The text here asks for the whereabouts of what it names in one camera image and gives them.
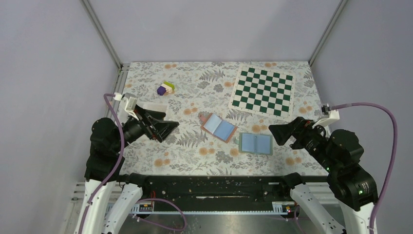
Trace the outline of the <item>green card holder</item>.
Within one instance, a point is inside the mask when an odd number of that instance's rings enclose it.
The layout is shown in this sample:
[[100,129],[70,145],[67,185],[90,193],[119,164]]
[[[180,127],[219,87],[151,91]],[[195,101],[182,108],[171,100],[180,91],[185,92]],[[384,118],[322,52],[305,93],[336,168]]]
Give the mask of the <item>green card holder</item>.
[[271,135],[240,133],[233,141],[239,146],[241,153],[273,154],[273,137]]

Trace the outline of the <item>brown leather wallet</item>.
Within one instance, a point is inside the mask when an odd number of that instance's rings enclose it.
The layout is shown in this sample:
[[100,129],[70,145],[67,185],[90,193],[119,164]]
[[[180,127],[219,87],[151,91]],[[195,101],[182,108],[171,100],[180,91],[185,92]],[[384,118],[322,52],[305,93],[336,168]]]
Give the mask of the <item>brown leather wallet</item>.
[[210,113],[208,116],[199,114],[198,118],[202,122],[202,130],[225,143],[229,143],[237,130],[237,126],[229,123],[214,113]]

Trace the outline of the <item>clear plastic divided tray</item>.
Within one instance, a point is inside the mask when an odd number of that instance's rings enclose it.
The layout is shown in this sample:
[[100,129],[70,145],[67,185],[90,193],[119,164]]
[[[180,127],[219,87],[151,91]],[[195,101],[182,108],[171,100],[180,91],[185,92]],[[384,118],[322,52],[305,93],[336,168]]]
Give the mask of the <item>clear plastic divided tray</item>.
[[[151,110],[151,111],[164,112],[166,114],[164,119],[169,118],[169,105],[168,104],[148,102],[148,101],[137,101],[136,104],[138,106],[140,106],[141,108],[143,108],[143,109],[147,109],[147,110]],[[126,122],[127,117],[128,117],[128,114],[124,110],[125,105],[126,105],[125,100],[123,100],[119,103],[117,116],[118,116],[121,123]]]

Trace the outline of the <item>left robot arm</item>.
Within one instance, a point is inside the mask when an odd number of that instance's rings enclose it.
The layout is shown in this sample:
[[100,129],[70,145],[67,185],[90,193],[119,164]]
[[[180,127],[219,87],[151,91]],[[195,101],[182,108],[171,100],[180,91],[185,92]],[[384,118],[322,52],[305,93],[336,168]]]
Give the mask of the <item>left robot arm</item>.
[[146,136],[163,142],[179,126],[165,120],[166,113],[138,105],[121,111],[113,119],[104,117],[92,126],[90,156],[86,163],[85,194],[76,225],[76,234],[116,234],[131,208],[147,193],[144,176],[128,175],[125,191],[108,211],[111,192],[119,179],[127,146]]

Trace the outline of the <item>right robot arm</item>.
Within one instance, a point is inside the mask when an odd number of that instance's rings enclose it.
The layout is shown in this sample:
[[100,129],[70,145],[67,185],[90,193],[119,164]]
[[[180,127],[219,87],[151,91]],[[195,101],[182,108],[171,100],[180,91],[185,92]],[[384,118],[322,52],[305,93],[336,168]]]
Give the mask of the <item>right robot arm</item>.
[[303,117],[288,124],[270,125],[268,129],[279,146],[293,137],[290,148],[306,150],[327,171],[326,181],[341,207],[345,226],[335,221],[312,195],[299,173],[281,178],[276,190],[280,196],[293,199],[325,234],[368,234],[374,229],[371,214],[378,204],[377,185],[359,165],[364,149],[355,133],[339,129],[327,136],[324,126]]

